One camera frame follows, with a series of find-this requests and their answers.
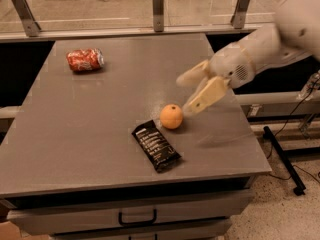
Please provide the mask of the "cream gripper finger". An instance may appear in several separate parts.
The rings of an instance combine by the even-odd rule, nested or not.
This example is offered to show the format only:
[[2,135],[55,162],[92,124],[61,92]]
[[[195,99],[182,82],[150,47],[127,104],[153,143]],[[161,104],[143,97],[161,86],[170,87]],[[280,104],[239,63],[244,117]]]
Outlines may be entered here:
[[181,74],[176,79],[176,84],[180,87],[196,87],[203,80],[208,80],[209,78],[209,61],[204,60]]
[[196,115],[218,102],[226,95],[229,89],[229,82],[229,79],[221,76],[215,76],[210,79],[205,77],[183,105],[183,114]]

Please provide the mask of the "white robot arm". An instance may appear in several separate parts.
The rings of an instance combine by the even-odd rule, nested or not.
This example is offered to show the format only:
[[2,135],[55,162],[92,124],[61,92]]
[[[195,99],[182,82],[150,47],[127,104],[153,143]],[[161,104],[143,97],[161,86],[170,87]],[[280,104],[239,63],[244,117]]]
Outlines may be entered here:
[[308,56],[320,59],[320,0],[282,0],[271,24],[226,45],[177,78],[179,86],[195,89],[183,114],[196,115],[263,71]]

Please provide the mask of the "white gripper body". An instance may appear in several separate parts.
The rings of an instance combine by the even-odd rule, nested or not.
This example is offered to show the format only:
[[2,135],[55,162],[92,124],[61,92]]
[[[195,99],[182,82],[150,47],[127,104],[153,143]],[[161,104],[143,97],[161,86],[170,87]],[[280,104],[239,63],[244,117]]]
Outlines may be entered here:
[[255,64],[245,48],[229,44],[216,52],[209,61],[210,73],[229,80],[233,89],[239,88],[255,77]]

